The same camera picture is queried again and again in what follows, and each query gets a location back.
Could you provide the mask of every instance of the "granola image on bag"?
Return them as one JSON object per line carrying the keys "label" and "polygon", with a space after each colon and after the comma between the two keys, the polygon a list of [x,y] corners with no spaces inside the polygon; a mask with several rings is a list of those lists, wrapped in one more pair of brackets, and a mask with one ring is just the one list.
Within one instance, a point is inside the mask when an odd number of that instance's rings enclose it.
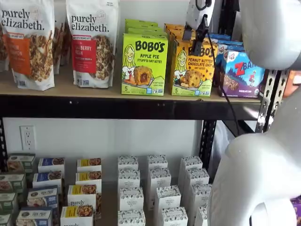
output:
{"label": "granola image on bag", "polygon": [[53,0],[0,0],[3,38],[18,88],[54,87]]}
{"label": "granola image on bag", "polygon": [[118,26],[118,0],[67,0],[74,84],[112,86]]}

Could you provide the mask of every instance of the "shelf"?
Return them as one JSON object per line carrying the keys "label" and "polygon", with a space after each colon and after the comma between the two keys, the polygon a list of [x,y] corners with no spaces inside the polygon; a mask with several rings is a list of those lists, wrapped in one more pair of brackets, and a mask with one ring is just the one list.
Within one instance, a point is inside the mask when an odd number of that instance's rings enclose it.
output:
{"label": "shelf", "polygon": [[[210,97],[121,95],[121,81],[108,89],[73,85],[72,69],[62,67],[55,87],[46,91],[18,89],[11,72],[0,74],[0,116],[36,118],[232,120],[225,98],[213,89]],[[257,120],[258,99],[230,99],[238,120]]]}

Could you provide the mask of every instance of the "yellow bobo's box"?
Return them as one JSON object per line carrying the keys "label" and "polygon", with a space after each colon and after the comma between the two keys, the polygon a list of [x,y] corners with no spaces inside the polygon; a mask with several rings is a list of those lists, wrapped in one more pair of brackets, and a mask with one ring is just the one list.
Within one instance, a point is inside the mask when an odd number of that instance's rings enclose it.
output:
{"label": "yellow bobo's box", "polygon": [[200,56],[190,55],[192,41],[174,40],[170,72],[171,93],[174,96],[209,97],[214,73],[213,54],[217,45],[203,42]]}

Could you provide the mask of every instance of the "cartoon girl illustration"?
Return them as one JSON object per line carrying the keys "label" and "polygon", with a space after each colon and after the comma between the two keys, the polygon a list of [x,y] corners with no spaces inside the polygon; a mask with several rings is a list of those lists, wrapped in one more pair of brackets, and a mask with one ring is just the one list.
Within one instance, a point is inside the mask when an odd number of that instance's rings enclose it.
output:
{"label": "cartoon girl illustration", "polygon": [[127,45],[122,62],[122,78],[128,82],[135,84],[134,80],[134,69],[136,67],[135,64],[135,50],[134,47],[129,44]]}
{"label": "cartoon girl illustration", "polygon": [[175,61],[175,69],[174,69],[174,82],[179,80],[181,76],[184,76],[187,68],[186,68],[186,60],[187,54],[184,49],[178,54],[177,59]]}

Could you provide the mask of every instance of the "black cable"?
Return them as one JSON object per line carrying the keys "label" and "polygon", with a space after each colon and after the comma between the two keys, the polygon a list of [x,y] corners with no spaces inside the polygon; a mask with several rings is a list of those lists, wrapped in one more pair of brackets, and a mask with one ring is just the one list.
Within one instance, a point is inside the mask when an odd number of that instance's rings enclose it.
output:
{"label": "black cable", "polygon": [[[211,50],[212,50],[212,56],[213,56],[213,64],[214,64],[214,70],[215,70],[215,56],[214,56],[214,49],[213,49],[213,45],[212,45],[212,42],[211,42],[211,38],[210,38],[210,34],[208,33],[208,39],[209,39],[209,42],[210,42],[210,45],[211,45]],[[238,128],[238,121],[237,121],[237,117],[236,117],[236,114],[235,114],[235,111],[233,109],[233,106],[232,106],[232,103],[230,102],[224,88],[222,87],[222,84],[219,82],[219,86],[222,90],[222,93],[224,94],[230,108],[231,108],[231,111],[232,111],[232,114],[233,114],[233,118],[234,118],[234,121],[235,121],[235,124],[236,124],[236,129],[237,129],[237,135],[239,136],[239,128]]]}

